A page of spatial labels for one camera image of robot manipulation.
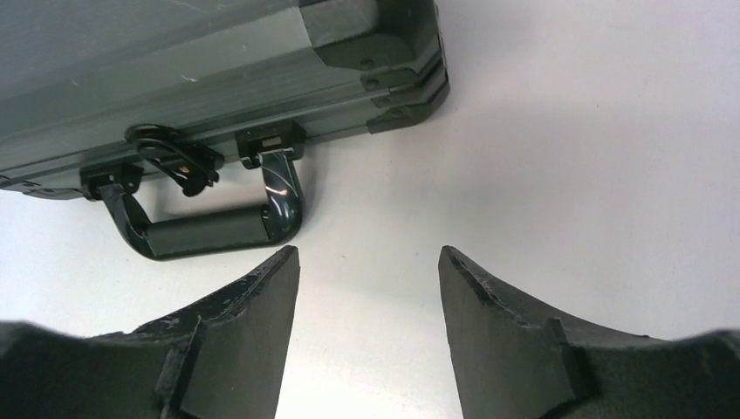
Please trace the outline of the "black poker case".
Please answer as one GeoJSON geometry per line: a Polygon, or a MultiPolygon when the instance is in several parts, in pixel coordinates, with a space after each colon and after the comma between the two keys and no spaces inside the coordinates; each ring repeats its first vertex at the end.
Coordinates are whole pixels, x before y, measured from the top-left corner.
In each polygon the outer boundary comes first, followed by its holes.
{"type": "Polygon", "coordinates": [[[155,261],[280,245],[307,145],[449,90],[433,1],[4,1],[1,188],[103,203],[155,261]]]}

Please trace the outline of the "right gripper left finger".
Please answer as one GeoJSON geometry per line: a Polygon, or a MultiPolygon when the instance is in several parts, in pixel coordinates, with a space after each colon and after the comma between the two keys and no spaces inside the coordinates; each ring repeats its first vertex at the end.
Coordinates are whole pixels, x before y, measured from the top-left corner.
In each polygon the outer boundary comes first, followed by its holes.
{"type": "Polygon", "coordinates": [[[243,277],[131,333],[1,325],[4,418],[272,418],[300,278],[287,245],[243,277]]]}

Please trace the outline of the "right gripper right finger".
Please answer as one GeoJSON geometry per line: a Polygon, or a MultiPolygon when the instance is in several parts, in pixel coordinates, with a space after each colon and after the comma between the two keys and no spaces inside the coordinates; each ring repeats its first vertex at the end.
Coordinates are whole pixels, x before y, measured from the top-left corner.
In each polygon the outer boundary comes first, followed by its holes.
{"type": "Polygon", "coordinates": [[[625,333],[546,304],[458,249],[438,262],[466,418],[736,418],[739,333],[625,333]]]}

